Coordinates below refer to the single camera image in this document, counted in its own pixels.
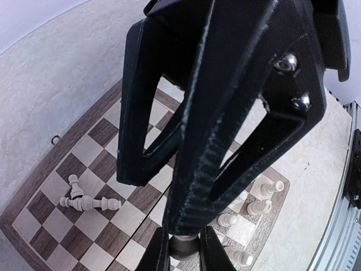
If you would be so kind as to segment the white chess pawn row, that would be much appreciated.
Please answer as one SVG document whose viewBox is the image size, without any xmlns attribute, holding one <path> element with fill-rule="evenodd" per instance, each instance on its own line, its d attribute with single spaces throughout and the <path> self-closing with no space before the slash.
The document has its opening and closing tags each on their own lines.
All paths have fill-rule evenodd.
<svg viewBox="0 0 361 271">
<path fill-rule="evenodd" d="M 218 217 L 218 224 L 222 227 L 230 227 L 236 225 L 237 222 L 238 222 L 238 218 L 236 215 L 223 213 Z"/>
</svg>

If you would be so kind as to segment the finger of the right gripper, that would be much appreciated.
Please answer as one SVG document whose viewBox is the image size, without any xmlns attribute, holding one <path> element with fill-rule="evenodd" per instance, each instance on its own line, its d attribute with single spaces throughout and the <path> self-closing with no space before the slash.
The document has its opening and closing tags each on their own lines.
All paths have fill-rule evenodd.
<svg viewBox="0 0 361 271">
<path fill-rule="evenodd" d="M 198 234 L 322 119 L 325 66 L 321 48 L 306 42 L 240 60 L 222 109 L 183 125 L 162 222 L 168 233 Z"/>
<path fill-rule="evenodd" d="M 183 101 L 161 134 L 144 147 L 153 99 L 162 76 L 186 90 L 205 20 L 145 18 L 126 36 L 117 150 L 119 183 L 145 186 L 181 154 Z"/>
</svg>

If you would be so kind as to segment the white chess king piece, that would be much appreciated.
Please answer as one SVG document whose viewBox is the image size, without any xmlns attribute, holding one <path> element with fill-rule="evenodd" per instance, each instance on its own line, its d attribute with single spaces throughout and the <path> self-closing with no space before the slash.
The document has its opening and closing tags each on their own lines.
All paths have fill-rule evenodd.
<svg viewBox="0 0 361 271">
<path fill-rule="evenodd" d="M 284 182 L 283 181 L 276 181 L 273 184 L 271 183 L 264 183 L 261 186 L 261 194 L 263 196 L 270 196 L 273 193 L 279 193 L 284 190 Z"/>
</svg>

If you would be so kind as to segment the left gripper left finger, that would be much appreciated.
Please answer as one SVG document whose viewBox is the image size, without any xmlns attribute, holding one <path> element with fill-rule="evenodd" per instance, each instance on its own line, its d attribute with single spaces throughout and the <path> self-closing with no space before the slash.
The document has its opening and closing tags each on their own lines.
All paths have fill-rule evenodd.
<svg viewBox="0 0 361 271">
<path fill-rule="evenodd" d="M 169 271 L 169 236 L 162 227 L 158 227 L 144 252 L 137 271 Z"/>
</svg>

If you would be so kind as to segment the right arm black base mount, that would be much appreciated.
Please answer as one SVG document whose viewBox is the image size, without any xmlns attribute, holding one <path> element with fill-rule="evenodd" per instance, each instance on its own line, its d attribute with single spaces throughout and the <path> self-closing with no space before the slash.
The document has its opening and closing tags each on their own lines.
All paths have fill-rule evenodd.
<svg viewBox="0 0 361 271">
<path fill-rule="evenodd" d="M 360 209 L 360 129 L 354 133 L 353 146 L 350 160 L 350 177 L 347 194 L 350 203 Z"/>
</svg>

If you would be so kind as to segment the wooden chess board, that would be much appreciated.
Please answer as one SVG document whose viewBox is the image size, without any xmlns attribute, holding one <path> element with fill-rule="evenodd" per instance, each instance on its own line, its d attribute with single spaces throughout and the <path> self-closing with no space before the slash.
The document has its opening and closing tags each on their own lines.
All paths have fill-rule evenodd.
<svg viewBox="0 0 361 271">
<path fill-rule="evenodd" d="M 1 215 L 1 230 L 34 270 L 135 270 L 156 228 L 161 226 L 174 156 L 145 187 L 116 181 L 116 150 L 120 117 L 121 81 L 83 115 L 37 167 Z M 163 131 L 179 102 L 175 95 L 157 89 L 153 100 L 145 146 Z M 62 207 L 70 197 L 68 177 L 75 174 L 85 195 L 120 200 L 115 211 L 76 211 Z M 284 190 L 261 194 L 264 183 L 284 182 Z M 210 225 L 222 245 L 250 252 L 251 266 L 237 270 L 261 270 L 261 254 L 276 223 L 290 182 L 269 168 L 246 188 L 248 197 L 221 213 L 236 215 L 238 223 Z M 271 200 L 270 213 L 249 215 L 252 202 Z"/>
</svg>

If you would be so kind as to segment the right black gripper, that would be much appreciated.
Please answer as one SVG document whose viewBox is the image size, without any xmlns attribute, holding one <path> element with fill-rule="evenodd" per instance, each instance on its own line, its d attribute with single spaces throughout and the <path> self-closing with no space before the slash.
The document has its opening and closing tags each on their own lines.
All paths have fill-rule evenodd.
<svg viewBox="0 0 361 271">
<path fill-rule="evenodd" d="M 341 1 L 150 1 L 144 13 L 145 18 L 205 20 L 183 90 L 187 103 L 181 131 L 189 115 L 216 115 L 222 109 L 240 60 L 255 51 L 280 54 L 297 42 L 317 45 L 325 68 L 337 70 L 340 81 L 349 78 L 350 44 Z"/>
</svg>

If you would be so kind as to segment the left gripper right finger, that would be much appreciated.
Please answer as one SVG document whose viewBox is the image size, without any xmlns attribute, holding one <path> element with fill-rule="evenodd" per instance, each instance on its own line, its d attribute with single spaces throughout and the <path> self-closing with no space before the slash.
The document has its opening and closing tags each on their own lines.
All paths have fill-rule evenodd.
<svg viewBox="0 0 361 271">
<path fill-rule="evenodd" d="M 206 226 L 200 233 L 200 270 L 236 270 L 211 226 Z"/>
</svg>

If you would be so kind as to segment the white chess knight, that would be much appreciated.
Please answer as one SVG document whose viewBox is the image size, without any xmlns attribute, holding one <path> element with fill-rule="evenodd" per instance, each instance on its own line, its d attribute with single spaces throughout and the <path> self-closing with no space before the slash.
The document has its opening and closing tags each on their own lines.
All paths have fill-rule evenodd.
<svg viewBox="0 0 361 271">
<path fill-rule="evenodd" d="M 247 212 L 252 215 L 268 214 L 272 209 L 272 201 L 265 199 L 259 202 L 249 203 L 247 206 Z"/>
</svg>

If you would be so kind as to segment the white chess piece edge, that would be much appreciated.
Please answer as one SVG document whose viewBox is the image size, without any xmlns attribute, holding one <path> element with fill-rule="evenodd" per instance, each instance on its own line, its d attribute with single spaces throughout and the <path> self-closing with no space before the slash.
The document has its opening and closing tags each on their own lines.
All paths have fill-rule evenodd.
<svg viewBox="0 0 361 271">
<path fill-rule="evenodd" d="M 229 259 L 239 266 L 251 266 L 254 256 L 248 251 L 243 251 L 233 247 L 224 247 Z"/>
</svg>

